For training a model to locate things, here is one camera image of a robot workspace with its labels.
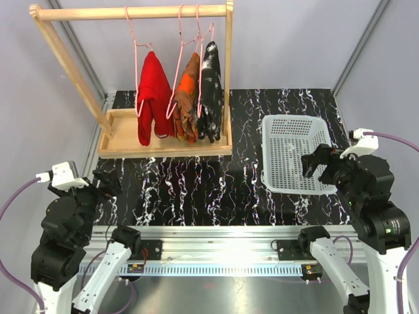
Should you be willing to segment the red trousers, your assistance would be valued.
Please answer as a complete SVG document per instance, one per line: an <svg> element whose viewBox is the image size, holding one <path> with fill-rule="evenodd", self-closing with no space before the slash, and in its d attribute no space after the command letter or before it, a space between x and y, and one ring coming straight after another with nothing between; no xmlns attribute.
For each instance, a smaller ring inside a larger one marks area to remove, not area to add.
<svg viewBox="0 0 419 314"><path fill-rule="evenodd" d="M143 62L137 93L137 136L141 145L150 145L152 131L159 138L175 135L172 119L166 118L171 95L162 64L150 51Z"/></svg>

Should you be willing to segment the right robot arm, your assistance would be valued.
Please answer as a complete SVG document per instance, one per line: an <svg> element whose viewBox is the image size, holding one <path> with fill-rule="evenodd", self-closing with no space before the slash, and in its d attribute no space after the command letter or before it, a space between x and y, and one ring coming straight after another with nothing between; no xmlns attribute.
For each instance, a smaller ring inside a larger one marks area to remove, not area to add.
<svg viewBox="0 0 419 314"><path fill-rule="evenodd" d="M332 184L349 205L350 221L367 261L369 283L363 284L337 253L324 227L301 230L297 251L315 258L343 301L344 313L408 313L405 269L418 242L412 241L406 214L391 201L393 173L385 159L371 154L343 156L343 151L320 144L301 158L302 174L311 177L325 165L319 181Z"/></svg>

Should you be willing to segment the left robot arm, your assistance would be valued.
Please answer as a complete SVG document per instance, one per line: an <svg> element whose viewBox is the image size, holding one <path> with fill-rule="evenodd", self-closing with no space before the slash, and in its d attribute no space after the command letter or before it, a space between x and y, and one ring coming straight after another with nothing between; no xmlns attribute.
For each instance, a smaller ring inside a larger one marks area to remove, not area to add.
<svg viewBox="0 0 419 314"><path fill-rule="evenodd" d="M39 310L43 313L98 313L122 265L140 255L148 257L140 232L119 226L99 266L79 294L73 295L85 247L92 237L96 207L122 192L116 169L95 170L93 175L99 186L79 177L74 163L63 162L36 176L57 195L46 209L40 243L31 257L31 279L41 293L44 303Z"/></svg>

